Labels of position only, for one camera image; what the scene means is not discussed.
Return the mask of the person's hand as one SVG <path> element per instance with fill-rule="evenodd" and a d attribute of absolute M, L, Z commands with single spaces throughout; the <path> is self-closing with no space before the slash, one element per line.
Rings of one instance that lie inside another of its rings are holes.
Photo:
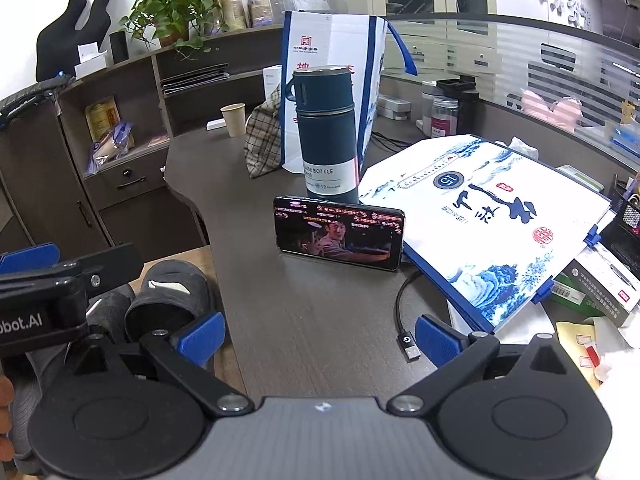
<path fill-rule="evenodd" d="M 12 382 L 4 375 L 0 376 L 0 460 L 9 462 L 13 460 L 15 450 L 8 433 L 12 429 L 10 405 L 14 401 L 14 387 Z"/>

